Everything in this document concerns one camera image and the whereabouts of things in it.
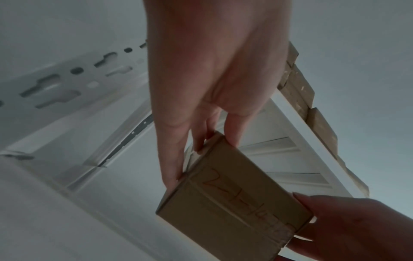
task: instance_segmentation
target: hand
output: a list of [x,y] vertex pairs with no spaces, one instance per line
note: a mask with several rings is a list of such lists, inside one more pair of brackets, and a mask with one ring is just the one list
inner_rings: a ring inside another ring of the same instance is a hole
[[294,237],[291,250],[323,261],[412,259],[413,220],[401,213],[370,199],[294,196],[317,220],[298,234],[311,241]]
[[288,48],[290,0],[146,0],[152,110],[163,182],[182,173],[212,136],[221,109],[237,146],[248,121],[275,91]]

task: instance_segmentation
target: keyhole slot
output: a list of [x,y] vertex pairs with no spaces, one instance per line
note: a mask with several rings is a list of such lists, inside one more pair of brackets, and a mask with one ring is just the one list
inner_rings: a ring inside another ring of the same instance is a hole
[[44,78],[38,79],[37,84],[34,87],[31,87],[24,92],[20,93],[20,96],[27,98],[33,95],[38,95],[44,91],[58,87],[62,83],[60,75],[51,74]]
[[46,101],[44,103],[38,104],[35,107],[37,109],[43,109],[46,108],[50,105],[53,105],[55,103],[66,103],[69,102],[71,100],[73,100],[74,98],[78,97],[82,95],[79,91],[75,91],[75,90],[70,90],[70,91],[65,91],[64,93],[62,93],[60,96],[53,98],[49,101]]
[[110,52],[110,53],[105,54],[105,55],[103,56],[103,59],[100,60],[99,62],[95,63],[94,66],[95,66],[96,68],[99,68],[99,67],[102,67],[102,66],[104,66],[104,65],[106,65],[106,64],[110,64],[110,63],[116,61],[116,59],[117,59],[117,53],[115,53],[115,52]]
[[122,67],[119,67],[119,68],[117,68],[113,71],[108,72],[106,74],[106,77],[110,77],[110,76],[113,76],[113,75],[116,75],[116,74],[127,74],[132,70],[133,70],[132,66],[122,66]]

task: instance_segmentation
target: palm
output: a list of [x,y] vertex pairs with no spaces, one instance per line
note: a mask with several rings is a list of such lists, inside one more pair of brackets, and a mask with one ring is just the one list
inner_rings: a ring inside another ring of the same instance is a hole
[[289,1],[146,1],[149,79],[162,177],[182,172],[189,129],[194,149],[215,130],[237,145],[276,89],[285,63]]

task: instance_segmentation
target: human hand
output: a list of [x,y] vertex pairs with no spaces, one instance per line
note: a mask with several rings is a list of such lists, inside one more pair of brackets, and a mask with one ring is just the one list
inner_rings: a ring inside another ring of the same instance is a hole
[[175,187],[191,129],[194,150],[221,112],[237,146],[277,88],[288,48],[290,0],[146,0],[152,110],[162,179]]
[[[413,220],[376,200],[294,196],[317,217],[287,247],[323,261],[411,260]],[[277,257],[277,261],[289,260]]]

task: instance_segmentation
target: round hole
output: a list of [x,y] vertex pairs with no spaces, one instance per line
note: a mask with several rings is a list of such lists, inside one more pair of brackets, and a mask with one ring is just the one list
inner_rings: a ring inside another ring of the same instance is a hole
[[74,75],[79,75],[83,73],[85,70],[82,67],[76,67],[70,70],[70,72]]

